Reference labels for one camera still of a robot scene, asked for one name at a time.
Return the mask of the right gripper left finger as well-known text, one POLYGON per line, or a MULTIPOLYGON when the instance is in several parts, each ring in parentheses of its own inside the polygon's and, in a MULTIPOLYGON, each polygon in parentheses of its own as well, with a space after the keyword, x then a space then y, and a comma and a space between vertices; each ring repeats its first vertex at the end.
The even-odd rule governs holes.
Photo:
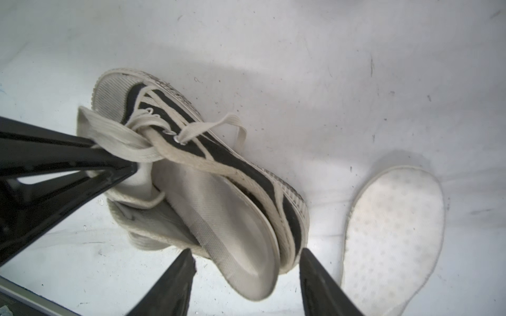
POLYGON ((196 263, 192 252, 190 249, 183 250, 127 315, 187 315, 195 274, 196 263))

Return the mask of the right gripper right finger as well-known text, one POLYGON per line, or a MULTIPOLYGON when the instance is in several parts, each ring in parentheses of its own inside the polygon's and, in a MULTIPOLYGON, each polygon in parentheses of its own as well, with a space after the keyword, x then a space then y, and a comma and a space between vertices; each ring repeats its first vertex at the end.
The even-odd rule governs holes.
POLYGON ((299 267, 305 316, 363 316, 307 248, 301 251, 299 267))

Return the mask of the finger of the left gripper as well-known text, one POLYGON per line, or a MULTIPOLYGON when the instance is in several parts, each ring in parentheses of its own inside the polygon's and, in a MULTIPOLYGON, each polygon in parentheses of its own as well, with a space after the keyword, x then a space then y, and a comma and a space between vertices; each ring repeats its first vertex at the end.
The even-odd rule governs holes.
POLYGON ((137 170, 88 138, 1 118, 1 263, 137 170))

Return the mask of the white insole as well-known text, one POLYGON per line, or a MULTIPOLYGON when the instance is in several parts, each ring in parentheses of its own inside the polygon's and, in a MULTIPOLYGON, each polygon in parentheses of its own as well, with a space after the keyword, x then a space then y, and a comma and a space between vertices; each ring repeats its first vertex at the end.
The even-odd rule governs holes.
POLYGON ((363 315, 402 315, 436 268, 444 230, 444 194, 434 175, 412 166, 379 173, 347 220, 342 291, 363 315))
POLYGON ((279 275, 278 241, 244 193, 222 176, 170 161, 155 163, 152 179, 234 290, 252 301, 271 295, 279 275))

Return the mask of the black white sneaker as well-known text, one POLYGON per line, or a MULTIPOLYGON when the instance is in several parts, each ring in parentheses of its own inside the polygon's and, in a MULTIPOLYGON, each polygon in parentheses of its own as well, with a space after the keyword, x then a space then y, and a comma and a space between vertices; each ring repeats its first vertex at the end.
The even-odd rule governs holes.
POLYGON ((226 115, 221 123, 239 128, 234 146, 220 140, 213 132, 216 124, 206 122, 170 84, 119 68, 98 79, 91 107, 79 109, 77 132, 130 162, 171 161, 230 181, 270 222, 280 273, 288 273, 308 242, 307 205, 290 184, 241 155, 247 133, 236 115, 226 115))

